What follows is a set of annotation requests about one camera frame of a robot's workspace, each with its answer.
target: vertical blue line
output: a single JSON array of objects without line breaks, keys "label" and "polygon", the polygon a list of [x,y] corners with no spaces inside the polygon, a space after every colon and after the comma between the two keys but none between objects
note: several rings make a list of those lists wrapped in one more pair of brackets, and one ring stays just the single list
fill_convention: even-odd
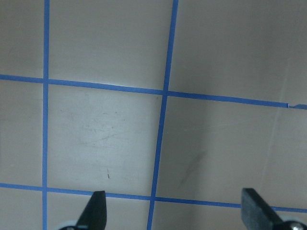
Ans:
[{"label": "vertical blue line", "polygon": [[160,154],[161,154],[161,146],[162,146],[162,138],[163,138],[163,130],[164,130],[164,122],[165,122],[165,114],[166,114],[168,86],[169,86],[169,79],[170,79],[170,72],[171,72],[177,10],[178,10],[178,0],[173,0],[173,8],[172,8],[172,16],[171,16],[171,24],[170,24],[170,29],[169,29],[168,48],[167,48],[167,56],[166,56],[166,65],[165,65],[163,96],[162,96],[161,112],[160,112],[160,120],[159,120],[159,130],[158,130],[157,145],[156,145],[156,152],[155,152],[155,159],[154,159],[154,168],[153,168],[154,173],[153,173],[152,192],[151,192],[148,221],[147,221],[147,230],[151,230],[152,223],[153,223],[153,216],[154,216],[153,211],[154,211],[154,203],[155,203],[157,183],[158,183]]},{"label": "vertical blue line", "polygon": [[48,78],[49,78],[49,0],[44,0],[44,70],[43,70],[43,160],[42,212],[43,230],[47,230],[47,161],[48,161]]}]

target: horizontal blue line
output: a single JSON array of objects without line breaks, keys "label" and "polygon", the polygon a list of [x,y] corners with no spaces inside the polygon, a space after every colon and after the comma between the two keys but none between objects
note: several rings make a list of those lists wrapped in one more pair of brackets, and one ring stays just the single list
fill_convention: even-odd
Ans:
[{"label": "horizontal blue line", "polygon": [[23,190],[32,190],[32,191],[42,191],[43,188],[39,186],[29,186],[22,184],[6,184],[0,183],[1,188],[13,188],[13,189],[23,189]]},{"label": "horizontal blue line", "polygon": [[168,96],[191,98],[191,99],[202,99],[202,100],[219,101],[219,102],[235,102],[235,103],[242,103],[242,104],[254,104],[254,105],[263,105],[263,106],[271,106],[271,107],[289,108],[289,104],[283,103],[283,102],[260,101],[260,100],[246,99],[246,98],[215,96],[215,95],[206,95],[206,94],[198,94],[198,93],[169,91]]},{"label": "horizontal blue line", "polygon": [[33,83],[44,82],[43,78],[20,77],[20,76],[3,75],[3,74],[0,74],[0,80],[22,81],[22,82],[33,82]]},{"label": "horizontal blue line", "polygon": [[[43,190],[43,188],[39,186],[29,186],[29,185],[22,185],[22,184],[0,183],[0,187],[1,188],[32,190],[32,191],[42,191]],[[65,194],[87,195],[87,196],[91,196],[93,194],[93,192],[91,191],[62,189],[62,188],[47,188],[47,191],[53,192],[53,193],[65,193]],[[135,199],[135,200],[151,200],[150,196],[145,196],[145,195],[106,193],[106,196],[113,197],[113,198]],[[241,208],[240,204],[233,204],[233,203],[222,203],[222,202],[201,201],[201,200],[186,200],[186,199],[167,198],[167,197],[155,197],[154,199],[155,201],[179,203],[179,204]],[[303,209],[303,208],[292,208],[292,207],[272,207],[272,208],[275,211],[307,213],[307,209]]]},{"label": "horizontal blue line", "polygon": [[165,198],[165,197],[156,197],[155,200],[161,201],[161,202],[180,203],[180,204],[241,208],[240,204],[233,204],[233,203],[222,203],[222,202],[211,202],[211,201],[200,201],[200,200],[185,200],[185,199]]},{"label": "horizontal blue line", "polygon": [[49,84],[85,87],[85,88],[92,88],[92,89],[113,90],[113,91],[122,91],[122,92],[138,92],[138,93],[148,93],[148,94],[158,94],[158,95],[163,94],[162,90],[136,88],[136,87],[128,87],[128,86],[118,86],[118,85],[108,85],[108,84],[90,83],[90,82],[81,82],[81,81],[70,81],[70,80],[49,79]]}]

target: blue grid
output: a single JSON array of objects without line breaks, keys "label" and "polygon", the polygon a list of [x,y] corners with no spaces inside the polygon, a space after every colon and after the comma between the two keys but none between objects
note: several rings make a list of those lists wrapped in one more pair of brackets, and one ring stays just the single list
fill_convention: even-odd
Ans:
[{"label": "blue grid", "polygon": [[[93,89],[104,89],[104,90],[121,91],[121,92],[134,92],[134,93],[146,93],[146,94],[162,95],[161,113],[160,113],[158,137],[157,137],[157,144],[156,144],[156,153],[155,153],[155,161],[154,161],[154,173],[153,173],[151,196],[106,193],[107,197],[150,201],[147,230],[151,230],[151,227],[152,227],[152,221],[153,221],[153,215],[154,215],[154,212],[153,212],[154,211],[154,204],[155,204],[156,201],[170,202],[170,203],[182,203],[182,204],[193,204],[193,205],[216,206],[216,207],[241,208],[240,204],[234,204],[234,203],[222,203],[222,202],[211,202],[211,201],[200,201],[200,200],[176,199],[176,198],[166,198],[166,197],[157,197],[156,196],[158,173],[159,173],[159,163],[160,163],[160,153],[161,153],[161,145],[162,145],[163,129],[164,129],[164,121],[165,121],[165,113],[166,113],[166,105],[167,105],[168,96],[199,99],[199,100],[209,100],[209,101],[221,101],[221,102],[230,102],[230,103],[252,104],[252,105],[280,107],[280,108],[290,108],[290,109],[307,109],[307,106],[306,105],[289,106],[288,103],[282,103],[282,102],[261,101],[261,100],[247,99],[247,98],[237,98],[237,97],[227,97],[227,96],[219,96],[219,95],[206,95],[206,94],[198,94],[198,93],[186,93],[186,92],[169,91],[168,86],[169,86],[171,61],[172,61],[172,53],[173,53],[173,45],[174,45],[174,37],[175,37],[178,0],[173,0],[173,8],[172,8],[169,40],[168,40],[168,49],[167,49],[165,79],[164,79],[163,90],[135,88],[135,87],[126,87],[126,86],[117,86],[117,85],[90,83],[90,82],[80,82],[80,81],[70,81],[70,80],[49,79],[49,77],[48,77],[48,69],[49,69],[49,67],[48,67],[48,65],[49,65],[49,60],[48,60],[49,59],[49,11],[50,11],[49,0],[44,0],[44,4],[45,5],[44,5],[44,61],[43,61],[44,69],[43,69],[43,78],[32,78],[32,77],[11,76],[11,75],[0,74],[0,80],[32,82],[32,83],[43,84],[42,186],[40,187],[40,186],[28,186],[28,185],[21,185],[21,184],[0,183],[0,187],[11,188],[11,189],[41,191],[42,192],[42,211],[43,211],[43,215],[42,215],[43,216],[43,230],[47,230],[47,195],[48,195],[48,192],[75,194],[75,195],[87,195],[87,196],[92,195],[93,192],[91,192],[91,191],[50,188],[50,187],[47,186],[48,86],[50,84],[51,85],[65,85],[65,86],[85,87],[85,88],[93,88]],[[272,207],[272,208],[275,211],[307,213],[307,209],[302,209],[302,208],[290,208],[290,207]]]}]

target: floor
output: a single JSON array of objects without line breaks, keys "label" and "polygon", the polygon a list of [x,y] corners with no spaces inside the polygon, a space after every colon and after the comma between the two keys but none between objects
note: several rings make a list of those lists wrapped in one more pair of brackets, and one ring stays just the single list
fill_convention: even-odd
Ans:
[{"label": "floor", "polygon": [[306,1],[3,0],[0,22],[0,229],[57,230],[96,190],[107,230],[244,230],[243,187],[307,221]]}]

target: metal screw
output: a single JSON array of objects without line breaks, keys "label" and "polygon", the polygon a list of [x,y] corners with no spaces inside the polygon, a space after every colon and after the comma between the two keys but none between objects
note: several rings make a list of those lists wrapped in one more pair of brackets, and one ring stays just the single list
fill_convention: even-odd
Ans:
[{"label": "metal screw", "polygon": [[297,222],[292,223],[290,227],[292,230],[304,230],[304,227],[300,223],[297,223]]}]

